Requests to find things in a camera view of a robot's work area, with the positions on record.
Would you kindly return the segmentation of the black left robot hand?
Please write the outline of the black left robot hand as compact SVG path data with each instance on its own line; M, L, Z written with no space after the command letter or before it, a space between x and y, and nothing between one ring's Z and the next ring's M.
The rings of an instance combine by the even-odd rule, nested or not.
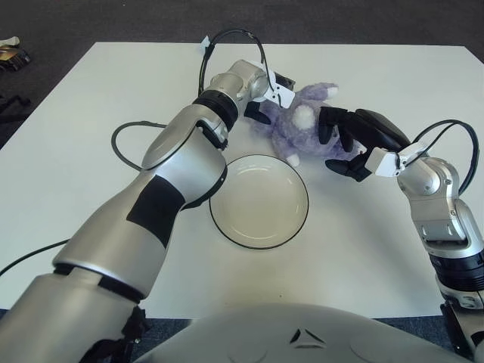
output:
M269 98L263 97L261 101L251 101L244 111L244 116L264 125L271 125L272 118L261 109L263 101L269 101L270 104L287 109L295 97L293 89L296 82L294 80L272 71L270 71L270 76L271 80L275 81L274 97L270 95Z

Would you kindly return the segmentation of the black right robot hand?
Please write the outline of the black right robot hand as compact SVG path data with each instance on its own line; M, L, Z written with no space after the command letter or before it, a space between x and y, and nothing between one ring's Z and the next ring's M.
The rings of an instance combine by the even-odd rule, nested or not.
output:
M329 159L326 167L357 182L367 178L371 171L365 164L374 148L380 147L399 152L410 145L408 137L385 116L365 109L352 112L343 108L323 106L318 117L318 140L327 144L334 129L338 130L340 143L347 153L353 151L355 144L362 144L366 151L350 160Z

